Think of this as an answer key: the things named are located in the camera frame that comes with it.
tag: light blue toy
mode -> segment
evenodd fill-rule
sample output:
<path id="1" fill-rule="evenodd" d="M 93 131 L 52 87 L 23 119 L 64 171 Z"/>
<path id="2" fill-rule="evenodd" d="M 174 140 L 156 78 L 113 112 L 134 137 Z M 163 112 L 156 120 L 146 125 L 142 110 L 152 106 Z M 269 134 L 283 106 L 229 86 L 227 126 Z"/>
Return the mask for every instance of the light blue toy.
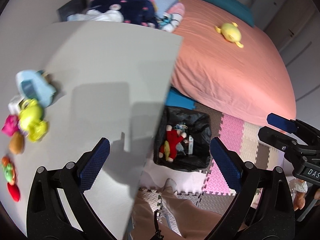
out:
<path id="1" fill-rule="evenodd" d="M 36 70 L 20 71 L 16 75 L 16 83 L 22 96 L 36 99 L 43 108 L 46 108 L 52 103 L 56 89 L 48 84 L 42 73 Z"/>

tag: bolt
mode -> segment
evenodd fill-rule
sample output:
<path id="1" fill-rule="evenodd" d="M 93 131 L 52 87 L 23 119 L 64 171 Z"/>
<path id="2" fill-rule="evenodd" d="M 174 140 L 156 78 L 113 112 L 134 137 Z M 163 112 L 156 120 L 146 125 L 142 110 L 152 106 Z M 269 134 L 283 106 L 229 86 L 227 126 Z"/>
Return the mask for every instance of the bolt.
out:
<path id="1" fill-rule="evenodd" d="M 75 163 L 69 162 L 69 163 L 67 163 L 66 168 L 67 169 L 72 169 L 74 166 L 75 166 Z"/>
<path id="2" fill-rule="evenodd" d="M 252 169 L 253 168 L 253 163 L 252 162 L 246 162 L 244 164 L 248 169 Z"/>
<path id="3" fill-rule="evenodd" d="M 279 173 L 281 173 L 281 172 L 283 171 L 283 169 L 282 169 L 281 167 L 277 166 L 277 167 L 276 167 L 276 171 L 279 172 Z"/>
<path id="4" fill-rule="evenodd" d="M 44 167 L 39 167 L 38 169 L 37 169 L 37 172 L 38 173 L 41 173 L 41 172 L 43 172 L 44 171 Z"/>

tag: beige pants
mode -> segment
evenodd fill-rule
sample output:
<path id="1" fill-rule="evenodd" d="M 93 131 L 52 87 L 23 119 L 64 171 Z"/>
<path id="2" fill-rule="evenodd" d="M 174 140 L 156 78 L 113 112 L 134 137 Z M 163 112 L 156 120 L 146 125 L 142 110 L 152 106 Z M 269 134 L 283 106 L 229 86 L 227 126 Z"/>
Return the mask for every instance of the beige pants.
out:
<path id="1" fill-rule="evenodd" d="M 178 229 L 182 235 L 179 236 L 168 227 L 159 222 L 159 229 L 164 240 L 203 240 L 215 227 L 220 214 L 197 208 L 190 200 L 177 198 L 172 188 L 168 187 L 162 192 L 162 202 L 167 210 L 175 217 Z M 140 192 L 138 193 L 133 210 L 134 229 L 131 232 L 133 240 L 150 240 L 155 234 L 154 213 Z"/>

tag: magenta toy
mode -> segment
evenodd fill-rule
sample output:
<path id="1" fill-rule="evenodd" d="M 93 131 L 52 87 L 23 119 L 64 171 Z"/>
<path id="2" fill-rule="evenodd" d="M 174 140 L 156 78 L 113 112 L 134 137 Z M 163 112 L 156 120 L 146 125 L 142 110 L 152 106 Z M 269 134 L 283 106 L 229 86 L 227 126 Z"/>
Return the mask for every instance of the magenta toy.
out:
<path id="1" fill-rule="evenodd" d="M 4 126 L 1 131 L 11 137 L 15 132 L 19 131 L 18 122 L 18 116 L 10 114 L 5 120 Z"/>

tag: mattress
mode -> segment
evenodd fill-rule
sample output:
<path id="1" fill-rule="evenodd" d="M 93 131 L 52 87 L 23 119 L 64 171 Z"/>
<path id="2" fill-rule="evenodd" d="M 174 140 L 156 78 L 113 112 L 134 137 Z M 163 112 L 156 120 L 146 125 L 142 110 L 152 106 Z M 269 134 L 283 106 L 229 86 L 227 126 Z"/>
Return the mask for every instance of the mattress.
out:
<path id="1" fill-rule="evenodd" d="M 182 94 L 225 114 L 264 126 L 270 113 L 295 119 L 296 105 L 285 65 L 259 28 L 202 0 L 182 0 L 185 16 L 175 34 L 184 37 L 172 85 Z M 244 48 L 214 26 L 236 22 Z"/>

